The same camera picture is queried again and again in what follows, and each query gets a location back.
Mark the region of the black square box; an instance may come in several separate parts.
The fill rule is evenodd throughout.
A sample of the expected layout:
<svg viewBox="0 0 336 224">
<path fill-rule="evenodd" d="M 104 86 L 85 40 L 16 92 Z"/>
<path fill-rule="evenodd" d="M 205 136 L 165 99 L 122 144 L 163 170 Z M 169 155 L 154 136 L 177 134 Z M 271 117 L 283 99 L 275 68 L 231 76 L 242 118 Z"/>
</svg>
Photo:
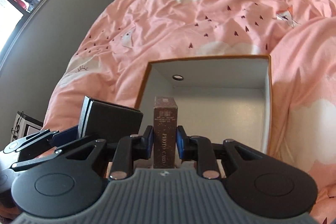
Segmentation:
<svg viewBox="0 0 336 224">
<path fill-rule="evenodd" d="M 138 134 L 142 118 L 137 109 L 85 96 L 77 135 L 97 135 L 108 143 L 117 143 L 125 136 Z"/>
</svg>

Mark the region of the blue holographic photo card box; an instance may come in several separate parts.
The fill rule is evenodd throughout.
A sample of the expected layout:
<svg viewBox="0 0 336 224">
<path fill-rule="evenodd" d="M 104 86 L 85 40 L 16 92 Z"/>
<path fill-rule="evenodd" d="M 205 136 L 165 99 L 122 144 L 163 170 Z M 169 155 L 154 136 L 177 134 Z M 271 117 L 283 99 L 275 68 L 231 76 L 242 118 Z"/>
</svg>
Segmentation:
<svg viewBox="0 0 336 224">
<path fill-rule="evenodd" d="M 178 106 L 173 97 L 155 97 L 153 115 L 155 169 L 175 167 L 177 116 Z"/>
</svg>

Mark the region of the silver aluminium case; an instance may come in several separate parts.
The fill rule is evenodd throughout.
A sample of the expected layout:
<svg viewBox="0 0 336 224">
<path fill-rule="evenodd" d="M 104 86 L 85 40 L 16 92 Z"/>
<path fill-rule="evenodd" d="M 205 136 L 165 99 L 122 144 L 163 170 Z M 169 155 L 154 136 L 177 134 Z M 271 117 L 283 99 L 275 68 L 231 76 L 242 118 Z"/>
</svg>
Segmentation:
<svg viewBox="0 0 336 224">
<path fill-rule="evenodd" d="M 18 111 L 11 129 L 10 142 L 39 132 L 42 127 L 43 122 L 25 114 L 23 111 Z"/>
</svg>

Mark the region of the orange box white inside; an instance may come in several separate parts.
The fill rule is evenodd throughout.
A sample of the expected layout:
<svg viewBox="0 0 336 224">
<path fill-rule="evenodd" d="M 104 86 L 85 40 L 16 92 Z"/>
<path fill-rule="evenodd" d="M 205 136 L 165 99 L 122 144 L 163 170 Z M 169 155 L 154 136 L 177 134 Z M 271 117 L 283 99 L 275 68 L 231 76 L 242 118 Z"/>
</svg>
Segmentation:
<svg viewBox="0 0 336 224">
<path fill-rule="evenodd" d="M 153 124 L 156 97 L 172 97 L 177 124 L 212 143 L 234 139 L 268 152 L 272 120 L 270 56 L 206 56 L 149 62 L 135 107 L 141 130 Z"/>
</svg>

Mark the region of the pink patterned duvet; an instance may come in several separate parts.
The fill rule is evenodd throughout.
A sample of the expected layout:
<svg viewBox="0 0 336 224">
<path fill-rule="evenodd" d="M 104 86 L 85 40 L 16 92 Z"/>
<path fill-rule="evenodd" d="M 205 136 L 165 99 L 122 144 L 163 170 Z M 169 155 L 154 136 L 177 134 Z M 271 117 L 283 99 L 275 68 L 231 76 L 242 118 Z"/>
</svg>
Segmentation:
<svg viewBox="0 0 336 224">
<path fill-rule="evenodd" d="M 79 119 L 85 96 L 134 106 L 149 61 L 270 55 L 270 154 L 318 186 L 311 215 L 335 223 L 335 0 L 115 0 L 56 85 L 44 127 Z"/>
</svg>

